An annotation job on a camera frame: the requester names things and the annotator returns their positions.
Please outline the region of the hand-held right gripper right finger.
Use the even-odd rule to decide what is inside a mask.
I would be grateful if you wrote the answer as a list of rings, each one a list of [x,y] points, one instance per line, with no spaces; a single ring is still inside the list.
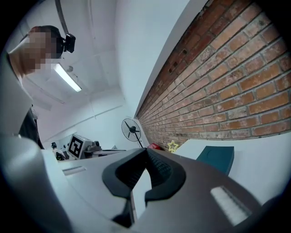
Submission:
[[[174,160],[176,154],[149,149],[145,150],[145,169],[151,180],[151,190],[145,193],[145,204],[162,201],[175,195],[186,181],[186,171]]]

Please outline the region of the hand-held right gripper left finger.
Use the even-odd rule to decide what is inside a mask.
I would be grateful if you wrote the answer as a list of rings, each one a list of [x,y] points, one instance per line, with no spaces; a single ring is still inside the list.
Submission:
[[[113,196],[125,199],[123,211],[112,220],[126,228],[132,226],[133,188],[146,168],[146,149],[126,151],[126,156],[108,165],[102,173],[102,181]]]

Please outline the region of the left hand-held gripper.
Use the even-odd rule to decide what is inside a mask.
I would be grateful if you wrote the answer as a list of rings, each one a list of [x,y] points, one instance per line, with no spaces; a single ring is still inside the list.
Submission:
[[[72,134],[68,144],[67,153],[75,159],[92,158],[94,152],[101,151],[98,141],[92,141],[83,136]]]

